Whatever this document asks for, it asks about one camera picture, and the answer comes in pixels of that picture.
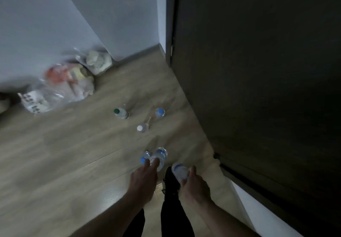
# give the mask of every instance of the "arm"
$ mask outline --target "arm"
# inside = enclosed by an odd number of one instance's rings
[[[106,211],[75,231],[70,237],[121,237],[130,222],[153,197],[159,159],[145,163],[130,175],[126,194]]]
[[[202,177],[196,174],[195,166],[190,168],[187,182],[182,180],[181,189],[186,201],[200,214],[213,236],[259,237],[211,200],[210,188]]]

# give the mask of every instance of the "black pants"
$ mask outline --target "black pants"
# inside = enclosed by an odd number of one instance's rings
[[[140,237],[145,225],[143,209],[131,221],[123,237]],[[161,210],[162,237],[194,237],[193,228],[178,199],[165,200]]]

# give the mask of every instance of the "hand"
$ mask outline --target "hand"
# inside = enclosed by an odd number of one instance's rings
[[[210,188],[201,176],[196,174],[196,167],[190,167],[187,181],[181,181],[181,192],[190,205],[200,206],[211,200]]]
[[[149,159],[130,175],[129,187],[127,194],[131,194],[142,202],[142,206],[147,204],[153,197],[158,181],[156,172],[160,160],[156,158],[150,165]]]

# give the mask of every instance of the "leg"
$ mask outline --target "leg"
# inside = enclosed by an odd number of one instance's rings
[[[141,237],[145,226],[145,212],[143,209],[134,217],[123,237]]]
[[[161,210],[161,231],[162,237],[186,236],[194,237],[194,231],[188,220],[185,211],[179,201],[178,192],[180,184],[168,167],[164,179],[165,201]]]

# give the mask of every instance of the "finger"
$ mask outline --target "finger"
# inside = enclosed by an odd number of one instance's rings
[[[196,167],[195,166],[190,167],[189,172],[190,172],[189,176],[196,175]]]
[[[160,160],[159,158],[155,158],[154,161],[151,163],[151,166],[149,167],[149,169],[151,171],[154,171],[157,169],[157,167],[160,165]]]
[[[184,180],[184,179],[182,179],[182,180],[181,180],[181,182],[180,182],[180,184],[181,184],[181,187],[184,187],[184,186],[186,185],[186,183],[187,183],[187,181],[186,181],[186,180]]]
[[[146,168],[149,168],[149,166],[150,166],[150,160],[146,159],[145,163],[143,164],[143,168],[146,169]]]

